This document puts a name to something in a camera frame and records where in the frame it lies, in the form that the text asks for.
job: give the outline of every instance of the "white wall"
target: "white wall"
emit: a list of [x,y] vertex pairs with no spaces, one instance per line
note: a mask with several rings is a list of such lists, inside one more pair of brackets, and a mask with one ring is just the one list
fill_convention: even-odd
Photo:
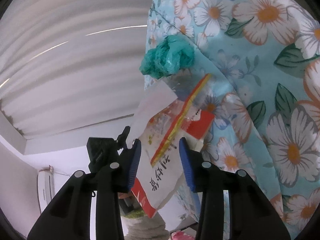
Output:
[[37,174],[35,168],[0,144],[0,207],[24,236],[40,216]]
[[113,120],[100,124],[27,140],[24,155],[58,152],[65,149],[73,149],[87,145],[89,137],[102,137],[116,139],[127,125],[131,125],[132,117]]
[[13,0],[0,21],[1,110],[25,139],[133,114],[151,3]]
[[86,146],[66,149],[62,151],[23,155],[21,159],[40,170],[53,166],[55,172],[72,175],[77,170],[89,173],[90,163]]

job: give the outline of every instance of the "light blue floral cloth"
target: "light blue floral cloth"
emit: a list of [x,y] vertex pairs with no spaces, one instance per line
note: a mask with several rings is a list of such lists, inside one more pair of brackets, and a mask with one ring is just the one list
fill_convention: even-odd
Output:
[[293,0],[153,0],[148,21],[146,51],[183,33],[195,47],[183,74],[215,78],[204,158],[245,169],[295,238],[320,203],[319,23]]

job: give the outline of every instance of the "green leaf print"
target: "green leaf print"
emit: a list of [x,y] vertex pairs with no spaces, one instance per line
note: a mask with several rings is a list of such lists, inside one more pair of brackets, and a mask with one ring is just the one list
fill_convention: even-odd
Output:
[[152,17],[152,13],[155,10],[155,8],[156,8],[156,4],[155,4],[155,2],[152,1],[152,5],[151,5],[151,8],[149,10],[149,17]]
[[250,60],[248,59],[248,57],[245,57],[245,64],[247,66],[247,69],[250,70],[251,64],[250,64]]
[[225,32],[225,35],[234,38],[234,39],[238,39],[238,38],[242,38],[243,37],[243,28],[246,24],[248,24],[249,22],[252,21],[252,19],[250,19],[247,22],[241,23],[238,22],[236,19],[232,19],[231,23],[229,24],[228,29]]
[[261,79],[257,75],[253,75],[255,82],[259,87],[261,87]]
[[290,124],[291,113],[296,103],[297,99],[294,95],[286,87],[278,83],[275,95],[275,107],[276,111],[282,114],[284,123],[287,125]]
[[319,55],[314,55],[309,59],[304,59],[301,50],[298,49],[293,43],[285,47],[280,52],[274,64],[278,69],[291,76],[303,78],[306,66],[310,63],[310,61],[313,61],[317,58],[319,58]]
[[262,167],[265,167],[265,168],[272,168],[274,165],[273,163],[265,163],[262,165]]
[[252,104],[248,105],[247,111],[253,124],[256,128],[263,122],[264,115],[266,114],[266,104],[264,101],[257,101],[253,102]]
[[253,65],[256,67],[258,64],[259,64],[259,56],[257,55],[254,57]]

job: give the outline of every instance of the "ceiling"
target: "ceiling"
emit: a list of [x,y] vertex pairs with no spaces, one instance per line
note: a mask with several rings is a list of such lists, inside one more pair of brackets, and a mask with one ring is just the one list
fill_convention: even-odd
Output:
[[33,139],[133,114],[150,4],[13,0],[0,21],[1,110],[11,124]]

